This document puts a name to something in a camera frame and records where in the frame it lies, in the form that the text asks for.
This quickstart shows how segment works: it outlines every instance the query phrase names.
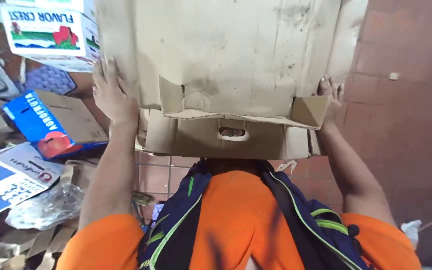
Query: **wrist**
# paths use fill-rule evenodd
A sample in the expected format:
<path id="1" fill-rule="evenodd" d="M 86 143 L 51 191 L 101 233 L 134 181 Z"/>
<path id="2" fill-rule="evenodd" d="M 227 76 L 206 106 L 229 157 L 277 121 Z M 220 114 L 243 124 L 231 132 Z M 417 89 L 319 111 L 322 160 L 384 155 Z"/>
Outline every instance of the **wrist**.
<path id="1" fill-rule="evenodd" d="M 138 132 L 137 122 L 111 122 L 109 126 L 111 134 L 130 134 L 136 136 Z"/>
<path id="2" fill-rule="evenodd" d="M 327 137 L 330 135 L 339 134 L 340 132 L 339 132 L 339 128 L 333 122 L 328 122 L 328 123 L 324 123 L 321 126 L 320 133 L 321 135 Z"/>

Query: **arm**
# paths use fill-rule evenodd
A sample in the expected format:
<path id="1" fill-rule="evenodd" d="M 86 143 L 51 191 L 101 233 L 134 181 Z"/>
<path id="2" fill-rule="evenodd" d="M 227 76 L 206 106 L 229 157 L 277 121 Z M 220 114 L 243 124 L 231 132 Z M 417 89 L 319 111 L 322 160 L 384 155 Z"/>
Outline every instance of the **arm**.
<path id="1" fill-rule="evenodd" d="M 126 95 L 129 89 L 118 77 L 116 62 L 101 62 L 93 72 L 96 105 L 111 120 L 109 144 L 94 171 L 81 206 L 79 229 L 113 214 L 132 214 L 135 179 L 135 138 L 138 130 L 138 100 Z"/>
<path id="2" fill-rule="evenodd" d="M 330 105 L 319 134 L 336 184 L 343 195 L 343 211 L 363 214 L 396 226 L 381 185 L 335 125 L 343 101 L 343 86 L 333 86 L 331 78 L 324 77 L 319 90 L 320 95 L 330 96 Z"/>

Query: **finger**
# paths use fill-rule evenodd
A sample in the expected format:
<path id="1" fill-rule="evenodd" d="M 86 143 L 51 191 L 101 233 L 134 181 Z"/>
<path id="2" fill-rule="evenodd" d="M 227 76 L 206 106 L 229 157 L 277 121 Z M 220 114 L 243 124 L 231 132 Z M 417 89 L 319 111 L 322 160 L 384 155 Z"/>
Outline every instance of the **finger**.
<path id="1" fill-rule="evenodd" d="M 332 87 L 329 84 L 329 80 L 326 75 L 321 79 L 321 81 L 319 81 L 318 95 L 320 96 L 332 95 Z"/>
<path id="2" fill-rule="evenodd" d="M 93 67 L 93 81 L 96 86 L 102 87 L 106 84 L 103 74 L 103 65 L 99 60 Z"/>
<path id="3" fill-rule="evenodd" d="M 341 84 L 338 88 L 337 88 L 337 100 L 340 102 L 343 102 L 344 100 L 344 84 Z"/>
<path id="4" fill-rule="evenodd" d="M 121 89 L 124 95 L 130 94 L 130 89 L 128 84 L 119 76 L 117 77 L 117 83 L 119 84 L 119 88 Z"/>
<path id="5" fill-rule="evenodd" d="M 118 87 L 118 67 L 116 65 L 116 61 L 114 58 L 111 58 L 107 61 L 106 65 L 106 82 L 112 88 L 115 89 Z"/>
<path id="6" fill-rule="evenodd" d="M 336 85 L 333 82 L 333 77 L 329 78 L 329 85 L 331 85 L 331 90 L 332 90 L 332 94 L 333 94 L 333 99 L 337 99 L 338 98 L 338 88 L 336 87 Z"/>

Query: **white cardboard box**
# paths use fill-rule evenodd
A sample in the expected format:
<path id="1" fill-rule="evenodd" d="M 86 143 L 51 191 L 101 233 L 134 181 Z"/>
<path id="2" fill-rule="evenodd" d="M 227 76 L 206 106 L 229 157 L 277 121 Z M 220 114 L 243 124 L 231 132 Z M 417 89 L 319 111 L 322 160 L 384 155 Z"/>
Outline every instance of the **white cardboard box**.
<path id="1" fill-rule="evenodd" d="M 74 72 L 91 72 L 99 59 L 98 27 L 77 11 L 8 5 L 1 15 L 14 54 Z"/>
<path id="2" fill-rule="evenodd" d="M 28 142 L 0 150 L 0 212 L 47 190 L 63 168 L 44 161 Z"/>
<path id="3" fill-rule="evenodd" d="M 93 0 L 6 0 L 16 6 L 67 9 L 81 12 L 91 21 L 96 21 L 96 10 Z"/>

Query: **stained cardboard box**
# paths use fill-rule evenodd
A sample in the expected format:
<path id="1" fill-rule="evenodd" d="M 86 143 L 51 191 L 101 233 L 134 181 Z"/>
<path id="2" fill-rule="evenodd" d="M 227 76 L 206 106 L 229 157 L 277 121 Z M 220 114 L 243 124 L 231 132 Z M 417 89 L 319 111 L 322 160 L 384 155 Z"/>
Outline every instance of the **stained cardboard box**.
<path id="1" fill-rule="evenodd" d="M 28 90 L 3 111 L 45 158 L 63 157 L 108 143 L 84 103 L 74 97 Z"/>
<path id="2" fill-rule="evenodd" d="M 317 154 L 314 131 L 328 100 L 311 95 L 326 73 L 344 82 L 367 3 L 95 0 L 105 11 L 96 16 L 104 57 L 116 59 L 143 108 L 136 148 L 189 157 Z M 225 126 L 249 137 L 227 138 Z"/>

